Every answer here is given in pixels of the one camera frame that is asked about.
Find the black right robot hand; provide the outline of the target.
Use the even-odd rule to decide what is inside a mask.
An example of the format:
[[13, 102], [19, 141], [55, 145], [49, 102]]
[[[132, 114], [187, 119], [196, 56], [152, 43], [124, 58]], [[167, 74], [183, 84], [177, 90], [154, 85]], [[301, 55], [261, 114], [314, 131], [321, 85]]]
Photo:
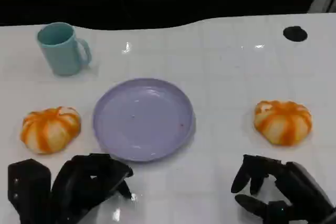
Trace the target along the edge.
[[[262, 202], [255, 198], [268, 176], [291, 202]], [[234, 178], [231, 192], [236, 202], [263, 223], [335, 223], [335, 206], [316, 180], [299, 163], [245, 154], [243, 164]]]

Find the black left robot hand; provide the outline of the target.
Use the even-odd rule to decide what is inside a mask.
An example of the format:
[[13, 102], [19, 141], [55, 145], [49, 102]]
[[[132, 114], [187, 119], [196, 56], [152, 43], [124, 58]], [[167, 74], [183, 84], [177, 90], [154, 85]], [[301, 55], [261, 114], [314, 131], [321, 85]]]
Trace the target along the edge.
[[64, 163], [52, 185], [51, 222], [78, 223], [115, 193], [131, 199], [132, 194], [125, 181], [131, 176], [131, 167], [109, 154], [74, 156]]

